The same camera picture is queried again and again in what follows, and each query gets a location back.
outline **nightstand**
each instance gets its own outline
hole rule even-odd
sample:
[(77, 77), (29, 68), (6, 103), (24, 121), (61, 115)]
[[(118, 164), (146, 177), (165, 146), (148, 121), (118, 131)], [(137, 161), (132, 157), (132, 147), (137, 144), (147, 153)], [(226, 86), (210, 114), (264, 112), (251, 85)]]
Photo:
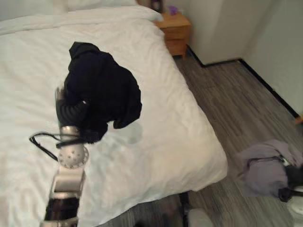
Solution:
[(181, 13), (171, 16), (163, 13), (164, 21), (155, 22), (165, 34), (165, 43), (172, 56), (182, 55), (185, 58), (191, 24)]

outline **wall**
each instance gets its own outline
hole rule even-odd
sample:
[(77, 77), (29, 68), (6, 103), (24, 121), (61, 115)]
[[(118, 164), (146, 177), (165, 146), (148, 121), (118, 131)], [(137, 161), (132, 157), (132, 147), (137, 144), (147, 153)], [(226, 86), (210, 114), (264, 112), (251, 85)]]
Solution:
[(303, 113), (303, 1), (280, 0), (244, 60), (297, 112)]
[[(178, 7), (179, 9), (185, 10), (190, 0), (164, 0), (164, 7), (173, 5)], [(141, 0), (142, 5), (150, 6), (151, 0)]]
[(190, 47), (204, 64), (243, 56), (251, 36), (275, 0), (191, 0)]

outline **black garment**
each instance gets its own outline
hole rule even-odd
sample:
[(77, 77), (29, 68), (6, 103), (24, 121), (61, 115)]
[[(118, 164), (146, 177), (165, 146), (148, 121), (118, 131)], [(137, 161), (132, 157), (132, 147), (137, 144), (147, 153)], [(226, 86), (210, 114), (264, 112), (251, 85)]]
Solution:
[(93, 136), (89, 140), (96, 142), (106, 133), (107, 122), (121, 129), (140, 117), (141, 92), (129, 70), (93, 44), (74, 42), (70, 55), (64, 95), (69, 105), (89, 103), (80, 125), (82, 136)]

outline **gray wood-look floor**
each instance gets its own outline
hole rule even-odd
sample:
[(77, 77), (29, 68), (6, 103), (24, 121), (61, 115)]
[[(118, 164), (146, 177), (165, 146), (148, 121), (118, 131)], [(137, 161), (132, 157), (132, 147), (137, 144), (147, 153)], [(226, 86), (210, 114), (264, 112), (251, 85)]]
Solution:
[[(203, 208), (215, 227), (291, 227), (286, 205), (274, 198), (246, 198), (236, 174), (237, 153), (269, 139), (294, 144), (303, 151), (302, 134), (292, 115), (239, 62), (201, 68), (188, 54), (175, 58), (189, 89), (206, 113), (229, 164), (228, 176), (199, 192), (189, 192), (194, 208)], [(177, 195), (139, 204), (100, 227), (181, 227)]]

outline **gray cloth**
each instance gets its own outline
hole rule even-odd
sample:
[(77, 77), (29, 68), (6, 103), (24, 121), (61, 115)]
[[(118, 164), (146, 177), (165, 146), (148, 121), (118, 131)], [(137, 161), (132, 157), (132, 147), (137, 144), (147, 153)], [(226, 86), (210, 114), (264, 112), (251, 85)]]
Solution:
[(287, 161), (300, 166), (303, 163), (302, 154), (287, 143), (270, 140), (254, 145), (239, 154), (243, 161), (243, 175), (241, 177), (243, 195), (245, 196), (274, 196), (278, 197), (279, 189), (288, 186), (285, 168), (278, 159), (261, 159), (252, 161), (252, 158), (271, 158), (282, 155)]

